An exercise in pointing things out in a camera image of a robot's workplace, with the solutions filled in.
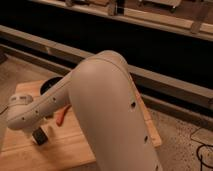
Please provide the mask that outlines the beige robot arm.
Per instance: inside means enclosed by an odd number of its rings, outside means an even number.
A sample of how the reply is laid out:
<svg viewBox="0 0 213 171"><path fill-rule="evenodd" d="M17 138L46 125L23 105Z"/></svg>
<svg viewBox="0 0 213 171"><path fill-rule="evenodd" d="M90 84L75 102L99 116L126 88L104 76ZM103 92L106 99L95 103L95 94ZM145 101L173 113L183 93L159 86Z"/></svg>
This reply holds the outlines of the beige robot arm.
<svg viewBox="0 0 213 171"><path fill-rule="evenodd" d="M12 95L6 123L12 130L30 129L66 105L101 171L163 171L122 55L105 50L82 60L36 99Z"/></svg>

